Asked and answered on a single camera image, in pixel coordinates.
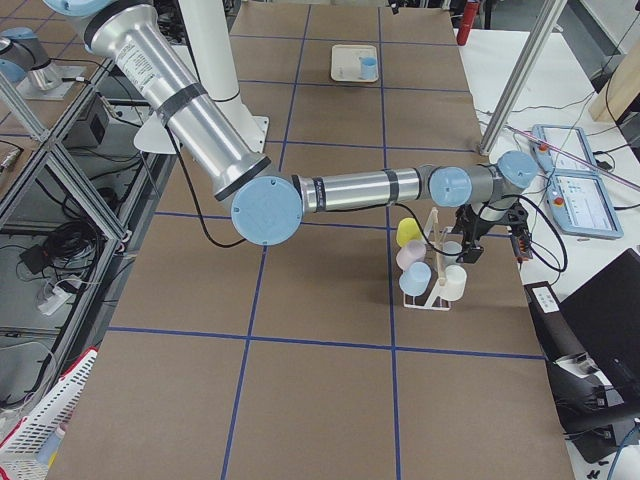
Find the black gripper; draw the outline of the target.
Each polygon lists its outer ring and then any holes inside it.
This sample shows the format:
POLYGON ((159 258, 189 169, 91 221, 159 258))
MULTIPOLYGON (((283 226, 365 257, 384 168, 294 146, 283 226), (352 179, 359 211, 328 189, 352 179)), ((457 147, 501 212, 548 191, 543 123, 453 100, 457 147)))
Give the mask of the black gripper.
POLYGON ((475 244, 475 242, 488 233, 494 225, 497 225, 498 221, 499 219, 483 219, 470 204, 458 207, 455 213, 453 233, 462 235, 462 251, 456 258, 456 262, 475 264, 484 253, 484 247, 475 244))

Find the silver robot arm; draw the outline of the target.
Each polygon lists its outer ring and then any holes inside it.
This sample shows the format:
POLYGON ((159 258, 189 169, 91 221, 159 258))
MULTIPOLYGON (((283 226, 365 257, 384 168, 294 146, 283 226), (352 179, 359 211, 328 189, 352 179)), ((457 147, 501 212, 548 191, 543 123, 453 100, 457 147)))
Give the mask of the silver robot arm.
POLYGON ((147 1, 51 1, 69 18, 86 47, 115 61, 147 100, 163 127, 187 147, 212 179, 215 198, 230 211, 236 231, 256 245, 293 236, 303 217, 355 212, 406 200, 431 200, 456 211, 463 236, 452 253, 474 263, 479 239, 494 226, 509 228, 516 247, 530 244, 523 191, 537 174, 527 154, 509 151, 495 164, 422 165, 406 169, 305 178, 282 176, 268 156, 249 145, 170 46, 147 1))

